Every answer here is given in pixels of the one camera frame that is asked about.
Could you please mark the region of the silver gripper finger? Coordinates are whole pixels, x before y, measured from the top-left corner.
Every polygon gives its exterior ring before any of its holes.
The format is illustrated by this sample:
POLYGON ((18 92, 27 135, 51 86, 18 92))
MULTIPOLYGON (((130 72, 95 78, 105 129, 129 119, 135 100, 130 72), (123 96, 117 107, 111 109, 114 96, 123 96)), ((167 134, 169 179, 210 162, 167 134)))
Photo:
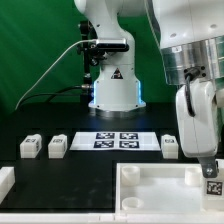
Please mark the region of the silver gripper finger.
POLYGON ((218 175, 218 166, 214 156, 211 157, 201 157, 198 159, 202 174, 205 178, 216 178, 218 175))

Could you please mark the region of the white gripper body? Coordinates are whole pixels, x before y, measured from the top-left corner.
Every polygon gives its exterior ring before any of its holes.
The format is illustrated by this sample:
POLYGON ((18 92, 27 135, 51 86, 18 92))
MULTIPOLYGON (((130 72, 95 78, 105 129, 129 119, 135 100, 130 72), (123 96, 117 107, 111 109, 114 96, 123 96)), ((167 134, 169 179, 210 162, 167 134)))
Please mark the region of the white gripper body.
POLYGON ((190 85, 195 116, 189 115, 185 87, 176 94, 176 114, 180 143, 186 157, 215 156, 218 150, 218 108, 215 86, 211 81, 195 80, 190 85))

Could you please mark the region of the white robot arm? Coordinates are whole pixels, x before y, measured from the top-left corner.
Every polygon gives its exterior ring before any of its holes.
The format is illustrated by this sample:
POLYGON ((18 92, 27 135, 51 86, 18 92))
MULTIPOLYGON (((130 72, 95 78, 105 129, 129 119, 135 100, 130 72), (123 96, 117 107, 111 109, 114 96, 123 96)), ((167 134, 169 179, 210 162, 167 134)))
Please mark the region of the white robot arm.
POLYGON ((176 114, 184 155, 196 158, 203 176, 215 178, 218 165, 218 110, 224 107, 224 0, 74 0, 93 25, 94 55, 100 75, 94 82, 90 111, 103 116, 145 106, 134 74, 133 37, 119 16, 151 15, 160 31, 166 82, 178 85, 176 114))

